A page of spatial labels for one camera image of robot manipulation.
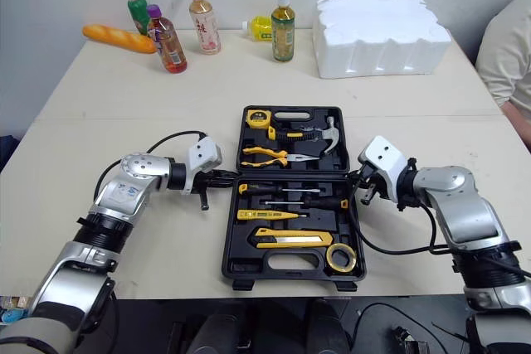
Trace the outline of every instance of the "white foam block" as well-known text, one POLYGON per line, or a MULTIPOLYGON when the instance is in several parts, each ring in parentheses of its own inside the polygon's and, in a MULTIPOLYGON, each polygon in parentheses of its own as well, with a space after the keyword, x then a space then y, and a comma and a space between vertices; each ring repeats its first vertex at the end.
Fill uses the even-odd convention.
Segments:
POLYGON ((430 74, 451 43, 423 0, 319 0, 313 37, 321 78, 430 74))

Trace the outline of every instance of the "yellow-handled pliers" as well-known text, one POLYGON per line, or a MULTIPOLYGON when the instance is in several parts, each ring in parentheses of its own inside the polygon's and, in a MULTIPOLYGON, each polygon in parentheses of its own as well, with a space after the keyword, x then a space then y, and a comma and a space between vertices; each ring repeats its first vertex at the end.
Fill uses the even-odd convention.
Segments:
POLYGON ((300 153, 287 153, 286 151, 274 151, 272 149, 263 148, 263 147, 252 147, 252 148, 243 148, 243 153, 245 155, 251 155, 253 153, 263 153, 264 155, 269 155, 274 159, 270 161, 252 163, 252 162, 242 162, 242 166, 251 166, 251 167, 263 167, 269 166, 276 163, 279 163, 282 167, 285 167, 288 162, 306 162, 306 161, 317 161, 319 157, 311 157, 310 155, 303 155, 300 153))

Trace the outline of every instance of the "plastic bottle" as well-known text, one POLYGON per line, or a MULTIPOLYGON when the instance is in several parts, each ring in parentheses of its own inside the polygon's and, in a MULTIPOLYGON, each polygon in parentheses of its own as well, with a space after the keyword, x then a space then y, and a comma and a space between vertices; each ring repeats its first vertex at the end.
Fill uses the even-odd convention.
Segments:
POLYGON ((202 52, 205 54, 218 53, 222 49, 222 43, 219 40, 212 5, 206 0, 192 0, 189 10, 202 52))
POLYGON ((273 57, 278 61, 289 61, 293 58, 295 44, 295 12, 290 8, 290 0, 278 0, 271 22, 273 57))
POLYGON ((127 7, 133 18, 134 25, 142 35, 148 35, 149 14, 146 0, 128 0, 127 7))
POLYGON ((162 17, 160 8, 156 4, 150 4, 147 10, 151 17, 148 34, 155 42, 164 67, 172 74, 183 72, 188 64, 172 22, 162 17))
POLYGON ((271 41, 273 38, 271 17, 256 16, 249 22, 242 22, 241 29, 255 41, 271 41))

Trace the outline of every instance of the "roll of tape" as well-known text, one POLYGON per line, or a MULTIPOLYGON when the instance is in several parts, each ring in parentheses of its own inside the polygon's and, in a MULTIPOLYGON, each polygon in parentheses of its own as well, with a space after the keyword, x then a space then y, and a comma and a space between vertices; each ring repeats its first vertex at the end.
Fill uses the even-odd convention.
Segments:
POLYGON ((326 250, 326 262, 329 264, 329 267, 338 273, 349 273, 356 266, 357 255, 350 246, 346 244, 333 244, 328 247, 326 250), (348 258, 347 265, 339 265, 334 263, 334 253, 341 251, 348 258))

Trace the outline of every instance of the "green bottle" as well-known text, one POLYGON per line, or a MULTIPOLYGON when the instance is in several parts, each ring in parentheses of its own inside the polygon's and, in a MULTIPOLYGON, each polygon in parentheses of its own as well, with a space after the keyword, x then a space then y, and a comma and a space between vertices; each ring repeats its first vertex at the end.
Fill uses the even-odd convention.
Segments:
POLYGON ((134 25, 142 35, 148 35, 149 15, 146 11, 147 6, 146 0, 128 0, 127 2, 134 25))

